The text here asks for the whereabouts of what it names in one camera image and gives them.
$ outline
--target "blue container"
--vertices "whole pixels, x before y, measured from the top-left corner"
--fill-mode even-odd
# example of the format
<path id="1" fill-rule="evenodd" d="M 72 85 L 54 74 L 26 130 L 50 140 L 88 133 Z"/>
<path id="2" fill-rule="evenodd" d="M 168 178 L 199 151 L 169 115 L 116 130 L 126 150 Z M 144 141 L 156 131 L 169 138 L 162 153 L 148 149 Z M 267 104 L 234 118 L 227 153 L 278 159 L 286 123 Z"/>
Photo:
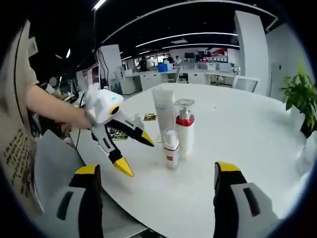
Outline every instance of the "blue container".
<path id="1" fill-rule="evenodd" d="M 167 70 L 167 64 L 165 64 L 165 63 L 159 63 L 158 64 L 158 71 L 160 72 L 160 73 L 162 73 L 162 72 L 167 72 L 168 70 Z"/>

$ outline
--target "white round table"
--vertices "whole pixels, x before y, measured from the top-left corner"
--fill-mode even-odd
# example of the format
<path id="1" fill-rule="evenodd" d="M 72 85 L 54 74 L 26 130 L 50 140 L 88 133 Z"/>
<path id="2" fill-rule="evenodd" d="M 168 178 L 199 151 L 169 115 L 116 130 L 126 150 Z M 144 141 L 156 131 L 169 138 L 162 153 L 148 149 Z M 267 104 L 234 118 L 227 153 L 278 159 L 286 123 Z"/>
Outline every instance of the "white round table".
<path id="1" fill-rule="evenodd" d="M 274 212 L 283 217 L 289 209 L 289 191 L 299 181 L 294 160 L 305 139 L 294 133 L 289 112 L 280 101 L 230 88 L 161 84 L 175 99 L 195 100 L 195 145 L 191 161 L 176 171 L 165 167 L 161 143 L 155 148 L 131 138 L 116 141 L 135 177 L 119 172 L 82 131 L 78 151 L 86 164 L 100 164 L 107 193 L 131 216 L 168 238 L 210 238 L 214 232 L 214 163 L 234 163 L 248 182 L 254 182 L 272 199 Z M 122 104 L 127 116 L 155 113 L 151 90 Z M 145 121 L 145 131 L 160 141 L 157 121 Z"/>

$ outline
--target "beige t-shirt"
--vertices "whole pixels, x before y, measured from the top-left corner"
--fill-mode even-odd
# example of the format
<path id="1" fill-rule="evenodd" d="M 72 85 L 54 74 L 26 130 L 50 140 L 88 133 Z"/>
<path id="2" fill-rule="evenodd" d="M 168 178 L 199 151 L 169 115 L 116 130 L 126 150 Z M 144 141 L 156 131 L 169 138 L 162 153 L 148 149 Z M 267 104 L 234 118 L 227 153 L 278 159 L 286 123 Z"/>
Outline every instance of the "beige t-shirt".
<path id="1" fill-rule="evenodd" d="M 38 82 L 28 59 L 29 28 L 27 22 L 18 32 L 0 70 L 0 168 L 25 212 L 34 217 L 40 213 L 33 189 L 36 144 L 25 96 Z"/>

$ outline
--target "human arm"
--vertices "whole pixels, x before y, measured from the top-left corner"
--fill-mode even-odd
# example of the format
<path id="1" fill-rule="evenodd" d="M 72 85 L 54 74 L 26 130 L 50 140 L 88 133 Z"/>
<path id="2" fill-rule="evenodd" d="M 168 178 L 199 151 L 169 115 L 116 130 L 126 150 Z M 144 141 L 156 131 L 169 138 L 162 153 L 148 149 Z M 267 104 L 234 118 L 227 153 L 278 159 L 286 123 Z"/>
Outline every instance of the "human arm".
<path id="1" fill-rule="evenodd" d="M 92 127 L 85 115 L 85 109 L 70 106 L 36 85 L 31 86 L 26 92 L 26 106 L 44 117 L 70 123 L 79 129 Z"/>

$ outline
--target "small card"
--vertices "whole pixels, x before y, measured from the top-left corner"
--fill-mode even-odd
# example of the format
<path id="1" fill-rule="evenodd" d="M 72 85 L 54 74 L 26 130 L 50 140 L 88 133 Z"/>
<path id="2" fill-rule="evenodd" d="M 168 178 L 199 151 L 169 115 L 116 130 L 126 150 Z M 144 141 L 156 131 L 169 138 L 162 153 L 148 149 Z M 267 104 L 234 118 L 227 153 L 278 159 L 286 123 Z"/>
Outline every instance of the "small card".
<path id="1" fill-rule="evenodd" d="M 155 113 L 146 113 L 143 120 L 156 120 L 157 115 Z"/>
<path id="2" fill-rule="evenodd" d="M 128 135 L 121 130 L 108 128 L 110 138 L 112 140 L 127 140 Z"/>

